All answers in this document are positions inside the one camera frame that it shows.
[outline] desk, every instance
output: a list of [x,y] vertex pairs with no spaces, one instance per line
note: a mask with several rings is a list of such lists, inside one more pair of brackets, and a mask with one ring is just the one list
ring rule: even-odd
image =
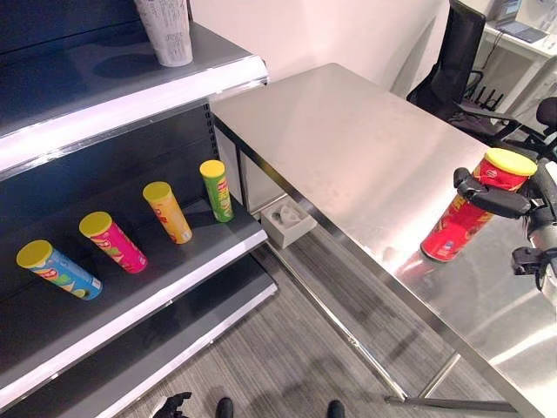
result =
[[[458,351],[452,361],[462,355],[524,416],[557,415],[555,309],[509,268],[510,250],[526,244],[520,222],[493,220],[445,265],[419,250],[453,198],[453,170],[474,168],[485,145],[336,64],[212,109],[242,152]],[[374,361],[403,405],[513,412],[412,397]]]
[[[495,42],[495,38],[499,34],[500,31],[495,29],[492,23],[488,23],[484,27],[484,36],[482,40],[493,44]],[[533,82],[535,77],[548,65],[554,63],[555,57],[557,57],[557,42],[553,45],[549,44],[544,46],[545,40],[546,39],[543,38],[529,44],[528,42],[521,41],[520,39],[511,37],[510,35],[503,35],[500,39],[498,46],[528,59],[531,64],[513,89],[505,96],[497,111],[505,113],[510,110],[512,113],[516,113],[518,107],[520,106],[520,104],[517,103],[519,95],[522,92],[528,94],[529,91],[532,91],[532,86],[530,84]]]

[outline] metal shelf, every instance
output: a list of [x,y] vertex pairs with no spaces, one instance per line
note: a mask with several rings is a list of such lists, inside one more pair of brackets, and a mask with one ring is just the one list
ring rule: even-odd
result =
[[271,277],[248,255],[2,417],[111,417],[276,291]]
[[94,252],[89,264],[104,290],[92,301],[44,280],[3,301],[0,411],[264,242],[261,226],[242,206],[233,207],[235,218],[220,224],[204,200],[187,206],[193,238],[182,246],[159,223],[139,229],[134,240],[149,260],[140,274]]
[[193,62],[176,68],[158,64],[143,29],[0,68],[0,177],[162,111],[266,82],[260,57],[203,26],[192,23],[191,43]]

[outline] floor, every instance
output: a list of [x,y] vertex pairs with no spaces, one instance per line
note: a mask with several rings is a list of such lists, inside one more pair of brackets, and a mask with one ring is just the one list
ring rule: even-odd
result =
[[[380,380],[336,334],[264,248],[255,253],[280,292],[210,348],[127,408],[118,418],[148,418],[161,396],[192,391],[183,411],[214,416],[222,396],[234,400],[238,418],[325,416],[329,400],[346,417],[441,417],[431,411],[386,405]],[[316,228],[282,255],[312,290],[377,355],[410,394],[417,394],[451,353],[350,254]],[[435,397],[500,397],[464,361]],[[464,415],[450,414],[450,417]]]

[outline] blue pringles can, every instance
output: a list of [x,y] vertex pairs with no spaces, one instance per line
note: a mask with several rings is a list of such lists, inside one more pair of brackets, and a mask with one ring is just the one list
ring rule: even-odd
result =
[[16,262],[79,299],[94,299],[103,290],[100,280],[57,251],[45,239],[31,241],[24,246],[17,253]]

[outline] chair armrest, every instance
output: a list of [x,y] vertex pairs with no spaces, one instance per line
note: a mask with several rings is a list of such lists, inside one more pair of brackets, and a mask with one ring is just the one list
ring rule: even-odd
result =
[[472,106],[466,106],[464,104],[456,104],[460,111],[468,115],[480,116],[482,118],[493,118],[499,120],[509,120],[517,122],[516,119],[511,115],[506,115],[505,113],[497,113],[496,111],[486,111],[485,109],[478,109]]

